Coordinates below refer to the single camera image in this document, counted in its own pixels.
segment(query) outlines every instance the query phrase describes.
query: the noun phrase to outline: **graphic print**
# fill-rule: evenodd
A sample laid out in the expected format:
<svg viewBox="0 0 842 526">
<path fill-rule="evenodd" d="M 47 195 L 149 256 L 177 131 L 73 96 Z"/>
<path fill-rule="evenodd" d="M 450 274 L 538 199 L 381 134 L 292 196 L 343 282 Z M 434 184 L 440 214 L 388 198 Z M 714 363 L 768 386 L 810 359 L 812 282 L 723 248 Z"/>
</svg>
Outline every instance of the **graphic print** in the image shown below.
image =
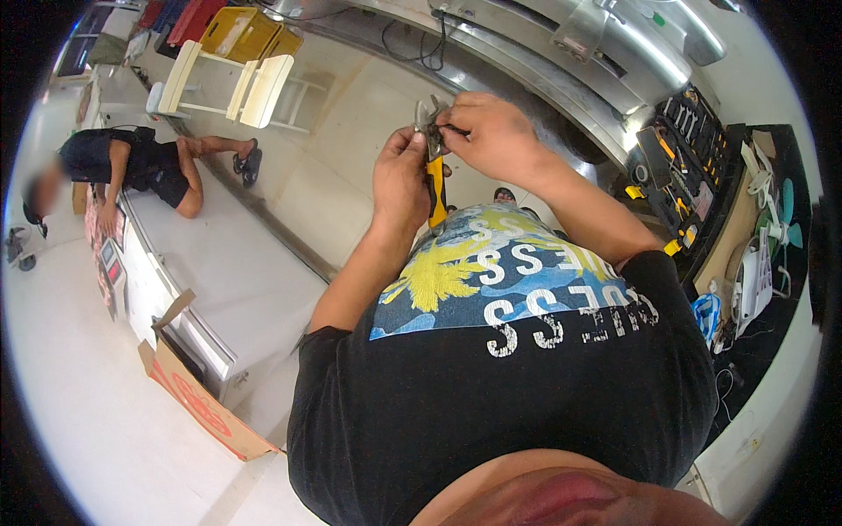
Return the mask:
<svg viewBox="0 0 842 526">
<path fill-rule="evenodd" d="M 592 316 L 599 329 L 608 323 L 605 307 L 626 313 L 605 313 L 617 336 L 626 332 L 623 317 L 633 331 L 638 321 L 658 321 L 651 303 L 590 250 L 565 242 L 513 205 L 479 205 L 449 216 L 441 236 L 428 233 L 418 241 L 401 275 L 380 295 L 369 338 L 491 326 L 505 345 L 489 341 L 488 351 L 502 357 L 517 347 L 510 321 L 540 317 L 548 328 L 533 335 L 536 344 L 552 348 L 562 341 L 563 329 L 551 313 L 578 311 Z M 582 339 L 604 341 L 607 334 L 586 332 Z"/>
</svg>

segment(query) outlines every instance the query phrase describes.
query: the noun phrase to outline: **yellow crate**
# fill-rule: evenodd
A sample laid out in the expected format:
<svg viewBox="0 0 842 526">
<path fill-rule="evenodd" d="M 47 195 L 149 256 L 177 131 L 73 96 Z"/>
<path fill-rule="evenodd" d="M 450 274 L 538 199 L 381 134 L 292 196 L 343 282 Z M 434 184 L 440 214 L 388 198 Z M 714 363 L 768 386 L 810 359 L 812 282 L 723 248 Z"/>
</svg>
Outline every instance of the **yellow crate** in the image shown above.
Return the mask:
<svg viewBox="0 0 842 526">
<path fill-rule="evenodd" d="M 260 58 L 277 31 L 278 23 L 257 8 L 222 8 L 199 43 L 205 53 L 245 64 Z"/>
<path fill-rule="evenodd" d="M 294 55 L 303 41 L 304 39 L 287 29 L 283 23 L 280 23 L 278 32 L 274 34 L 274 37 L 264 49 L 260 60 L 271 56 Z"/>
</svg>

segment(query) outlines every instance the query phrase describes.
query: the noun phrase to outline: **pliers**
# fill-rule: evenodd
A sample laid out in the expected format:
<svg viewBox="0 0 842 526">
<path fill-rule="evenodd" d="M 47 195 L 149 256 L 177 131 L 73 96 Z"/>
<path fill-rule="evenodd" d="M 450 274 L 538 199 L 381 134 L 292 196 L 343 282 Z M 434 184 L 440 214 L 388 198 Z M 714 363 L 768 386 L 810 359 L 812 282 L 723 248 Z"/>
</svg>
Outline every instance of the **pliers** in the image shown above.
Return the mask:
<svg viewBox="0 0 842 526">
<path fill-rule="evenodd" d="M 440 235 L 445 230 L 445 218 L 447 217 L 447 196 L 445 195 L 445 174 L 444 160 L 441 156 L 441 147 L 444 138 L 441 136 L 439 126 L 435 120 L 450 107 L 444 101 L 439 100 L 435 95 L 429 96 L 433 100 L 435 110 L 429 112 L 424 101 L 419 100 L 415 104 L 415 131 L 424 134 L 427 139 L 427 188 L 429 190 L 429 219 L 427 226 L 434 236 Z"/>
</svg>

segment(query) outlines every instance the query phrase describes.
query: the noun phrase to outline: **hand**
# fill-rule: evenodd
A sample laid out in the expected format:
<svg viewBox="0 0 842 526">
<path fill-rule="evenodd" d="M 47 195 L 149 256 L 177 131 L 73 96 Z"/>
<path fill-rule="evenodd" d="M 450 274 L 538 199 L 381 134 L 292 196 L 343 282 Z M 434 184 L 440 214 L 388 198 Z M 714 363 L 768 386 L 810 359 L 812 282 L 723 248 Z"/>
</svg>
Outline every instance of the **hand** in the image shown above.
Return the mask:
<svg viewBox="0 0 842 526">
<path fill-rule="evenodd" d="M 427 141 L 412 127 L 389 137 L 374 164 L 372 225 L 415 236 L 429 217 L 426 161 Z"/>
<path fill-rule="evenodd" d="M 445 145 L 486 177 L 524 186 L 532 167 L 547 155 L 526 116 L 490 93 L 462 92 L 436 120 Z M 469 132 L 465 137 L 445 125 Z"/>
<path fill-rule="evenodd" d="M 117 207 L 114 203 L 106 202 L 99 207 L 97 215 L 99 228 L 106 236 L 112 237 L 114 235 L 117 225 Z"/>
</svg>

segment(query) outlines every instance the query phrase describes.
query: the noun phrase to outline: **person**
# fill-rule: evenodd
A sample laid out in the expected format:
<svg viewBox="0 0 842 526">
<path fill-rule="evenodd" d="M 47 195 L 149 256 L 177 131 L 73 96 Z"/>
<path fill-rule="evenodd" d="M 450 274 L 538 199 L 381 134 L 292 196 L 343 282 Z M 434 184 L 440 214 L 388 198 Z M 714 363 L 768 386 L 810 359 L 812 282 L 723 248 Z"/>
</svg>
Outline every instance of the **person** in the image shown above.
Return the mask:
<svg viewBox="0 0 842 526">
<path fill-rule="evenodd" d="M 460 93 L 437 124 L 468 165 L 544 200 L 570 241 L 502 202 L 450 214 L 413 247 L 425 143 L 392 134 L 370 227 L 301 341 L 298 497 L 354 526 L 725 523 L 669 489 L 717 396 L 662 243 L 512 104 Z"/>
<path fill-rule="evenodd" d="M 115 228 L 121 188 L 152 189 L 182 216 L 196 217 L 204 204 L 201 178 L 193 161 L 200 155 L 233 151 L 234 170 L 242 174 L 243 186 L 251 188 L 257 181 L 262 152 L 256 139 L 235 141 L 182 135 L 173 142 L 159 144 L 153 137 L 153 130 L 143 127 L 137 131 L 104 128 L 73 134 L 52 162 L 26 185 L 27 221 L 37 225 L 46 237 L 44 217 L 52 212 L 64 178 L 94 184 L 100 201 L 99 226 L 109 235 Z"/>
</svg>

